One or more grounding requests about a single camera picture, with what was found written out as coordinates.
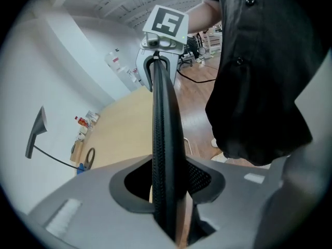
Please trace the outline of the bottles and items cluster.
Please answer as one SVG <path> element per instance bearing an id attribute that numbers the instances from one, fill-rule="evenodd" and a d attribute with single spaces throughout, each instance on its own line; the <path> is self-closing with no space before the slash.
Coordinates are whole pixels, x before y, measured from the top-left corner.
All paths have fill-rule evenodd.
<path id="1" fill-rule="evenodd" d="M 86 120 L 87 120 L 91 125 L 95 125 L 95 124 L 98 122 L 99 117 L 100 117 L 99 114 L 94 113 L 94 112 L 92 112 L 92 111 L 90 111 L 90 110 L 86 113 Z"/>

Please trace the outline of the white metal rack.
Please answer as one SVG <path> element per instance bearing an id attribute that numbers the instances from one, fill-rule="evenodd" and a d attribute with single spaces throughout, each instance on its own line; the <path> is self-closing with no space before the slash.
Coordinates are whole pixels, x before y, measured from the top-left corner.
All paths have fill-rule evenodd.
<path id="1" fill-rule="evenodd" d="M 212 58 L 222 51 L 223 29 L 221 23 L 212 26 L 203 33 L 206 46 L 206 56 Z"/>

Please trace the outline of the white water dispenser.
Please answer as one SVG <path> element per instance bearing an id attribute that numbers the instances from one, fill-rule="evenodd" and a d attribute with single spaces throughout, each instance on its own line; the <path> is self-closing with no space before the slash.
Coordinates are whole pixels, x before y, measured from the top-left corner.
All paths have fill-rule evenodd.
<path id="1" fill-rule="evenodd" d="M 121 67 L 118 70 L 117 75 L 131 92 L 141 87 L 141 83 L 137 79 L 136 75 L 128 67 Z"/>

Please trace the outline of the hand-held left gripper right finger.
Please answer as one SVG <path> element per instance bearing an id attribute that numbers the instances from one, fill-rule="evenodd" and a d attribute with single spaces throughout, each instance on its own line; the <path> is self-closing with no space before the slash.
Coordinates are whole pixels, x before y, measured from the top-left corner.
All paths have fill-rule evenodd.
<path id="1" fill-rule="evenodd" d="M 280 185 L 284 159 L 268 169 L 188 158 L 193 211 L 188 249 L 257 249 L 259 225 Z"/>

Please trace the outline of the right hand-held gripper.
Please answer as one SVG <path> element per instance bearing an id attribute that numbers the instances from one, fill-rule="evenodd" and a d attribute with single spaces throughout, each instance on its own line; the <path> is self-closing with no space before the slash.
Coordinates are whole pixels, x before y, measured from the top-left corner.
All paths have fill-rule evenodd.
<path id="1" fill-rule="evenodd" d="M 158 77 L 165 76 L 174 85 L 179 55 L 187 44 L 189 16 L 178 10 L 156 5 L 142 31 L 144 38 L 136 57 L 136 68 L 144 86 L 153 91 L 150 65 L 158 53 Z"/>

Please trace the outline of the clear water jug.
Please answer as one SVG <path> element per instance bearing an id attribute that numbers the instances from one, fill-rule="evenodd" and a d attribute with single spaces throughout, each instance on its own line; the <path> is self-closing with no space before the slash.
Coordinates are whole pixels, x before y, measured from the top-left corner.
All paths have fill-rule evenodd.
<path id="1" fill-rule="evenodd" d="M 119 73 L 121 71 L 121 64 L 119 62 L 119 58 L 116 54 L 113 54 L 112 52 L 109 52 L 105 58 L 105 62 L 107 65 L 115 72 Z"/>

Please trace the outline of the black desk lamp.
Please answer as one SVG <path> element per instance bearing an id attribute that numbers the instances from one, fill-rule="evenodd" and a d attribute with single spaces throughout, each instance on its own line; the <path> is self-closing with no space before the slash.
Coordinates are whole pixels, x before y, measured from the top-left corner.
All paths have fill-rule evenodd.
<path id="1" fill-rule="evenodd" d="M 34 149 L 37 149 L 40 153 L 44 154 L 45 156 L 51 158 L 52 160 L 63 164 L 67 167 L 73 168 L 75 170 L 77 170 L 78 167 L 75 167 L 73 165 L 70 165 L 68 163 L 65 163 L 57 158 L 55 158 L 54 156 L 48 154 L 47 152 L 45 152 L 44 150 L 40 149 L 39 147 L 37 147 L 35 145 L 35 141 L 38 135 L 41 135 L 43 133 L 47 132 L 47 118 L 46 118 L 46 113 L 45 113 L 45 109 L 43 106 L 41 106 L 31 129 L 30 135 L 29 135 L 29 139 L 26 145 L 26 151 L 25 151 L 25 157 L 28 159 L 32 158 L 32 153 Z M 84 167 L 85 167 L 85 171 L 90 170 L 92 167 L 92 164 L 94 162 L 94 158 L 95 158 L 95 148 L 90 148 L 86 158 L 85 158 L 85 162 L 84 162 Z"/>

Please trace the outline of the person's right forearm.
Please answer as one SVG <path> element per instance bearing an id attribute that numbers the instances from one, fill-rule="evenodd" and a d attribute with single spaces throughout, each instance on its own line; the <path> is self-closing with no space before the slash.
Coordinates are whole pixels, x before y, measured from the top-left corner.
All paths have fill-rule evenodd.
<path id="1" fill-rule="evenodd" d="M 222 8 L 219 2 L 202 0 L 186 12 L 189 17 L 188 34 L 206 31 L 222 19 Z"/>

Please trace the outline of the wooden tissue box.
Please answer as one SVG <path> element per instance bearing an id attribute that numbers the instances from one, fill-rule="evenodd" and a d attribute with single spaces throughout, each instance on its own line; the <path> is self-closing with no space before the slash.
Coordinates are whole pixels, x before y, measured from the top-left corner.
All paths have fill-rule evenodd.
<path id="1" fill-rule="evenodd" d="M 83 145 L 84 145 L 83 141 L 79 141 L 79 140 L 75 141 L 75 143 L 71 149 L 71 157 L 70 157 L 71 162 L 74 162 L 74 163 L 79 162 Z"/>

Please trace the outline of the person's black clothing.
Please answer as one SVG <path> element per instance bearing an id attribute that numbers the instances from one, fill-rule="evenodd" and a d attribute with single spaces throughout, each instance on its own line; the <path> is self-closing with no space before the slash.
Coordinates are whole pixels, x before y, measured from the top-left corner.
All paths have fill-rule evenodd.
<path id="1" fill-rule="evenodd" d="M 304 0 L 212 0 L 223 52 L 206 106 L 218 147 L 265 165 L 311 141 L 295 99 L 322 54 Z"/>

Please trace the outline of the red drink bottle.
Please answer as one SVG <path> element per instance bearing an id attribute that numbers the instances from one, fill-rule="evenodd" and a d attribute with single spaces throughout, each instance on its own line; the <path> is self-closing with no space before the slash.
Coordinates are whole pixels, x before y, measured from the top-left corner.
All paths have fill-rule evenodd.
<path id="1" fill-rule="evenodd" d="M 88 128 L 89 127 L 89 124 L 88 122 L 86 121 L 86 119 L 82 118 L 82 117 L 75 117 L 75 120 L 78 122 L 79 125 L 83 126 L 83 127 L 86 127 Z"/>

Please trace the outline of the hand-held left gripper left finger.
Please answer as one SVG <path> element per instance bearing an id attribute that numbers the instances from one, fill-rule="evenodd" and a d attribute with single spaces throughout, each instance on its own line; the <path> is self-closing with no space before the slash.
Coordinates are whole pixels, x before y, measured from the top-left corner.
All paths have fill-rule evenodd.
<path id="1" fill-rule="evenodd" d="M 50 249 L 175 249 L 153 204 L 125 185 L 150 161 L 141 156 L 75 176 L 28 214 L 28 229 Z"/>

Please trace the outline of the light wooden desk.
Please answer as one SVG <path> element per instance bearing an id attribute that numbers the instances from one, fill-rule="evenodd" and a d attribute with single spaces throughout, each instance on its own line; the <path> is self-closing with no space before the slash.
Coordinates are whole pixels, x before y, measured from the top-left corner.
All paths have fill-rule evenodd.
<path id="1" fill-rule="evenodd" d="M 83 141 L 78 166 L 95 148 L 92 169 L 152 154 L 153 94 L 140 87 L 105 107 L 98 122 Z"/>

